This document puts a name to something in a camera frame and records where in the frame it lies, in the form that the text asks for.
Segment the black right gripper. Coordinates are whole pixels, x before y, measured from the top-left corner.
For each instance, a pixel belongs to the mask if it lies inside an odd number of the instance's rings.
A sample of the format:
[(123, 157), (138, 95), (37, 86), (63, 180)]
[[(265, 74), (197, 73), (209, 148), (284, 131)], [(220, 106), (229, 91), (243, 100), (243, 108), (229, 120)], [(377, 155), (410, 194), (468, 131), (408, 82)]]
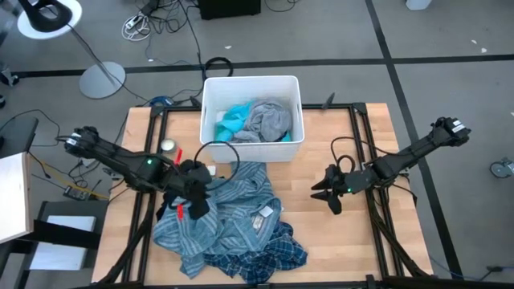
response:
[(342, 212), (342, 205), (339, 197), (345, 193), (345, 175), (336, 165), (329, 165), (325, 170), (325, 177), (322, 181), (312, 186), (312, 189), (323, 189), (324, 191), (314, 193), (311, 198), (326, 201), (329, 209), (334, 215)]

